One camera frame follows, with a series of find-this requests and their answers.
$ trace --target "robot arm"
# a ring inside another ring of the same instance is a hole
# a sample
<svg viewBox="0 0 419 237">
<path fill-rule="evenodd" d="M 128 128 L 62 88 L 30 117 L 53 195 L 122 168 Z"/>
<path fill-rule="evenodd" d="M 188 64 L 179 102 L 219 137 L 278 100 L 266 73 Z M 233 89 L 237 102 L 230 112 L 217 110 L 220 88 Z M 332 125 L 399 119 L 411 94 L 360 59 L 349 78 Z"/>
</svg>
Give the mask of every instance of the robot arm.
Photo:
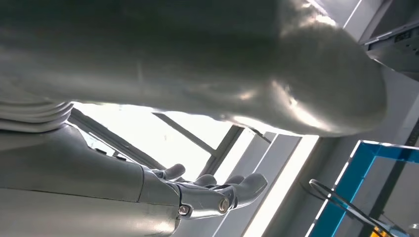
<svg viewBox="0 0 419 237">
<path fill-rule="evenodd" d="M 267 185 L 260 174 L 216 185 L 206 175 L 175 182 L 167 170 L 108 157 L 79 131 L 0 133 L 0 236 L 170 236 L 181 219 L 220 216 L 252 203 Z"/>
</svg>

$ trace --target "window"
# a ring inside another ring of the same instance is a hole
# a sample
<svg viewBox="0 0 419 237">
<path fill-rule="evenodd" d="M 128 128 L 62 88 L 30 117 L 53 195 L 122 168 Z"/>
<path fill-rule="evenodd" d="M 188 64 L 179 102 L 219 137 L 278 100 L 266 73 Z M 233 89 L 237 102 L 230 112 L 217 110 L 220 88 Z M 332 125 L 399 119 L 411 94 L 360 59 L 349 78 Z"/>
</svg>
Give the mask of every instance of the window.
<svg viewBox="0 0 419 237">
<path fill-rule="evenodd" d="M 216 149 L 232 126 L 230 123 L 215 121 L 205 116 L 192 116 L 179 112 L 167 113 L 171 120 L 206 143 L 209 149 L 204 149 L 147 108 L 80 103 L 76 103 L 75 108 L 164 167 L 171 167 L 177 163 L 184 165 L 186 173 L 182 178 L 191 181 L 198 178 L 210 158 L 214 159 Z"/>
<path fill-rule="evenodd" d="M 189 115 L 181 112 L 167 112 L 166 115 L 214 149 L 217 149 L 231 128 L 230 123 L 216 121 L 207 116 Z"/>
<path fill-rule="evenodd" d="M 108 144 L 106 144 L 106 143 L 100 141 L 99 139 L 95 138 L 92 134 L 89 134 L 89 133 L 87 133 L 87 132 L 79 129 L 74 124 L 71 124 L 71 125 L 79 130 L 79 132 L 82 134 L 84 140 L 86 141 L 87 145 L 90 148 L 92 148 L 92 149 L 100 149 L 100 150 L 106 152 L 106 155 L 108 155 L 108 156 L 119 156 L 119 157 L 123 157 L 123 158 L 126 158 L 126 161 L 128 161 L 128 162 L 136 163 L 131 158 L 127 157 L 124 154 L 119 153 L 118 151 L 116 151 L 115 149 L 113 149 Z"/>
</svg>

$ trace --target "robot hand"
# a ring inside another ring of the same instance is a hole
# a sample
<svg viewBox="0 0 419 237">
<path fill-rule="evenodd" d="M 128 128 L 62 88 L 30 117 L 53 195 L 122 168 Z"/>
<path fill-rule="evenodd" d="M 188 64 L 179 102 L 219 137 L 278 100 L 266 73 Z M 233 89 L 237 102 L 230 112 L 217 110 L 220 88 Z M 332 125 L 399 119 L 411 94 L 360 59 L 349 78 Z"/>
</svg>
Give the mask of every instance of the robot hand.
<svg viewBox="0 0 419 237">
<path fill-rule="evenodd" d="M 240 208 L 256 200 L 267 186 L 261 174 L 248 177 L 234 176 L 225 184 L 217 185 L 214 176 L 205 174 L 195 182 L 173 182 L 185 172 L 181 164 L 166 170 L 153 170 L 154 174 L 180 192 L 179 214 L 183 219 L 200 219 L 220 216 L 228 210 Z"/>
</svg>

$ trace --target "wall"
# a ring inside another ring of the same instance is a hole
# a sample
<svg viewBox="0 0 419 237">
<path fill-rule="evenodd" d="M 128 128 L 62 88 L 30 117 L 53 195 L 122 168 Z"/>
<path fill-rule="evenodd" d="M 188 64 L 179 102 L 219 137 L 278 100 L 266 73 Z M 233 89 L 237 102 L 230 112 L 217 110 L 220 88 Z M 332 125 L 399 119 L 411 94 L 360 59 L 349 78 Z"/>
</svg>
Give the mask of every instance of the wall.
<svg viewBox="0 0 419 237">
<path fill-rule="evenodd" d="M 331 151 L 331 155 L 327 158 L 324 165 L 313 172 L 312 178 L 319 180 L 325 185 L 331 187 L 344 164 L 347 162 L 350 153 L 352 152 L 358 140 L 373 140 L 388 143 L 403 144 L 409 136 L 416 120 L 419 117 L 419 82 L 416 82 L 404 75 L 394 72 L 388 68 L 382 68 L 384 80 L 387 86 L 388 93 L 388 115 L 383 123 L 374 131 L 339 138 L 335 147 Z M 379 174 L 374 175 L 373 170 L 370 172 L 372 177 L 377 177 L 382 180 L 385 179 L 385 169 L 391 169 L 388 165 L 382 164 L 379 167 Z M 371 182 L 368 187 L 363 185 L 366 190 L 376 189 L 380 190 L 380 184 L 377 180 Z M 311 223 L 316 217 L 323 202 L 304 194 L 305 198 L 299 208 L 294 210 L 292 216 L 288 216 L 289 225 L 275 233 L 276 236 L 282 237 L 303 237 L 309 229 Z M 368 197 L 373 200 L 371 193 L 364 193 L 362 190 L 358 193 L 358 197 Z"/>
<path fill-rule="evenodd" d="M 384 208 L 391 221 L 407 230 L 411 224 L 419 224 L 419 164 L 407 164 Z"/>
<path fill-rule="evenodd" d="M 293 216 L 301 208 L 301 204 L 306 202 L 306 192 L 301 187 L 303 185 L 308 188 L 308 182 L 315 177 L 323 166 L 327 164 L 333 148 L 336 146 L 338 139 L 335 138 L 320 138 L 316 147 L 313 149 L 310 158 L 304 164 L 297 178 L 295 179 L 288 194 L 283 200 L 281 206 L 278 208 L 275 216 L 272 218 L 267 230 L 264 233 L 265 237 L 282 236 L 278 233 L 284 233 L 290 225 L 293 224 Z"/>
</svg>

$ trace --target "metallic surface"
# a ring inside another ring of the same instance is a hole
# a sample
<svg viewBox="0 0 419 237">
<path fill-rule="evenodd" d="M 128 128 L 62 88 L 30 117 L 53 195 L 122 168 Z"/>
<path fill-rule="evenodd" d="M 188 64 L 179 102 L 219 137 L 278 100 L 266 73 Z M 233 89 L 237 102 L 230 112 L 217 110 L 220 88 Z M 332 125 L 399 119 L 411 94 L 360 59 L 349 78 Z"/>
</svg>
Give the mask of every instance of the metallic surface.
<svg viewBox="0 0 419 237">
<path fill-rule="evenodd" d="M 258 173 L 253 173 L 246 177 L 240 184 L 230 184 L 235 189 L 238 197 L 236 206 L 247 206 L 262 194 L 268 186 L 265 177 Z"/>
<path fill-rule="evenodd" d="M 193 182 L 197 186 L 205 187 L 209 185 L 217 185 L 215 177 L 211 174 L 204 174 Z"/>
<path fill-rule="evenodd" d="M 230 207 L 230 202 L 228 201 L 227 198 L 224 198 L 223 200 L 220 201 L 220 206 L 218 207 L 218 209 L 220 210 L 221 213 L 225 213 L 227 212 L 229 207 Z"/>
<path fill-rule="evenodd" d="M 0 129 L 46 132 L 59 128 L 70 116 L 72 103 L 0 102 Z"/>
<path fill-rule="evenodd" d="M 364 45 L 368 55 L 381 64 L 419 81 L 419 21 L 385 32 Z"/>
<path fill-rule="evenodd" d="M 48 133 L 0 133 L 0 188 L 138 201 L 141 166 L 90 149 L 70 126 Z"/>
<path fill-rule="evenodd" d="M 143 166 L 144 184 L 138 202 L 176 206 L 179 208 L 180 193 L 176 185 L 162 182 L 152 170 Z"/>
<path fill-rule="evenodd" d="M 152 171 L 159 179 L 175 181 L 185 173 L 186 169 L 181 164 L 175 164 L 165 170 L 153 169 Z"/>
<path fill-rule="evenodd" d="M 182 216 L 186 216 L 189 213 L 189 207 L 188 206 L 180 206 L 178 213 Z"/>
<path fill-rule="evenodd" d="M 322 136 L 385 116 L 377 65 L 303 0 L 0 4 L 0 101 L 127 103 Z"/>
<path fill-rule="evenodd" d="M 219 204 L 225 199 L 222 193 L 192 185 L 179 185 L 181 204 L 190 207 L 186 219 L 200 219 L 212 216 L 221 216 L 225 211 L 219 210 Z"/>
<path fill-rule="evenodd" d="M 0 188 L 2 237 L 168 237 L 178 206 Z"/>
</svg>

